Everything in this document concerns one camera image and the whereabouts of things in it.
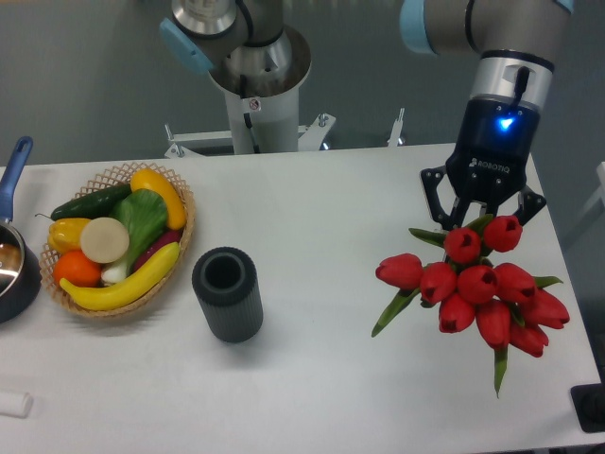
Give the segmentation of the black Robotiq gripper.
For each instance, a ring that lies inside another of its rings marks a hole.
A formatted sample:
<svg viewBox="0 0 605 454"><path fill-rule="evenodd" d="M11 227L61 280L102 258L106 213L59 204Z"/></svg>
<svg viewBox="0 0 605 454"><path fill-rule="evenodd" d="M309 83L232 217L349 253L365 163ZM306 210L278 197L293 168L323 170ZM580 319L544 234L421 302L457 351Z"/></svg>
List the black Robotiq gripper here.
<svg viewBox="0 0 605 454"><path fill-rule="evenodd" d="M483 203L488 212L504 217L500 206L516 195L517 208L511 215L525 227L546 207L545 196L526 184L527 159L539 122L540 114L527 107L470 100L446 167L420 172L430 217L452 231L462 226L471 202ZM438 191L446 173L456 194L449 214Z"/></svg>

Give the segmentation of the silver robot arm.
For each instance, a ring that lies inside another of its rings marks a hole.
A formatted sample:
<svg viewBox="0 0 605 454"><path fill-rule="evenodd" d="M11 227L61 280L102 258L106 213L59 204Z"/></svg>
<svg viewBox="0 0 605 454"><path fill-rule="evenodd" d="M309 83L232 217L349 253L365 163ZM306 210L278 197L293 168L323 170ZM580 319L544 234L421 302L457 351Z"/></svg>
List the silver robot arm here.
<svg viewBox="0 0 605 454"><path fill-rule="evenodd" d="M495 214L517 197L531 220L545 200L527 186L538 127L570 1L406 1L399 28L413 52L479 55L458 139L445 164L421 173L432 219L459 227L471 204ZM165 46L189 71L209 75L226 100L238 154L299 151L299 89L311 67L305 38L279 1L175 1Z"/></svg>

